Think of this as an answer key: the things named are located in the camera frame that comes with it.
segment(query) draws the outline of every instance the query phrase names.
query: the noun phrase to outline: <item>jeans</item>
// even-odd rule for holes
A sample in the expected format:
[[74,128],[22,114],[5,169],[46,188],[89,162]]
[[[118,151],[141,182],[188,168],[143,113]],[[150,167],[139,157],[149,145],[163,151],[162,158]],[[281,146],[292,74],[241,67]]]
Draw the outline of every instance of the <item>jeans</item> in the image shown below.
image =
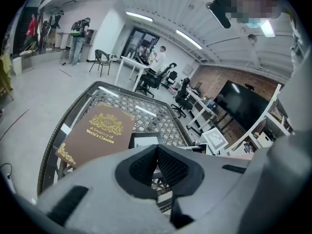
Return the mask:
[[76,64],[78,62],[79,53],[82,48],[84,38],[83,37],[73,37],[72,46],[69,51],[69,62]]

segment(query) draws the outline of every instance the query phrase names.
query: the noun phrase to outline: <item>glass door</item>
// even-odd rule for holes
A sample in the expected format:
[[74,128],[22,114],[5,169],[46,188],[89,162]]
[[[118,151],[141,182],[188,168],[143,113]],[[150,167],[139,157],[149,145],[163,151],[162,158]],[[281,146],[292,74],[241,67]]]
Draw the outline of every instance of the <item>glass door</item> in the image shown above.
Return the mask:
[[141,46],[145,46],[147,50],[151,50],[159,40],[158,36],[155,36],[143,29],[134,28],[131,32],[126,45],[122,51],[122,56],[127,56],[133,54]]

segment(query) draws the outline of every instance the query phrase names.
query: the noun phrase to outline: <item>black tv screen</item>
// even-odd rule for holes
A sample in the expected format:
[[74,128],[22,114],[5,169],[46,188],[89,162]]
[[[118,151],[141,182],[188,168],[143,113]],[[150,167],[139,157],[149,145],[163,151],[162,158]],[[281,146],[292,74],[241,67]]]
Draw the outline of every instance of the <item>black tv screen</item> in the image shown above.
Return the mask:
[[259,119],[269,103],[254,91],[229,80],[214,101],[246,131]]

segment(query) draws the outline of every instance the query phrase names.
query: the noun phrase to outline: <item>cable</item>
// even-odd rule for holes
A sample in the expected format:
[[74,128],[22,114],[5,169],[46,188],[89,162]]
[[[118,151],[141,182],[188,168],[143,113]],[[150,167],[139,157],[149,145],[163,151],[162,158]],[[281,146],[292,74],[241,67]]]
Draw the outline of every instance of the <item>cable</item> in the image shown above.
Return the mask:
[[4,165],[10,165],[11,171],[10,171],[10,174],[8,175],[8,177],[11,176],[11,174],[12,174],[12,165],[11,165],[10,163],[4,163],[4,164],[2,164],[2,165],[0,166],[0,169],[1,169]]

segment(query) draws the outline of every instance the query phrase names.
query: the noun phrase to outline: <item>man in white shirt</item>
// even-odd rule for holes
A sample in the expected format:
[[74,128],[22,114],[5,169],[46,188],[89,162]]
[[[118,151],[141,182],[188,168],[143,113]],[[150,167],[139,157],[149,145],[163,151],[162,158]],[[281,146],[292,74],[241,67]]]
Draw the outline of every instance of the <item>man in white shirt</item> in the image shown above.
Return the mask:
[[158,75],[160,68],[162,67],[165,61],[165,58],[166,58],[165,51],[166,51],[166,47],[161,46],[159,55],[156,52],[154,52],[155,60],[151,64],[150,68],[156,72],[156,75]]

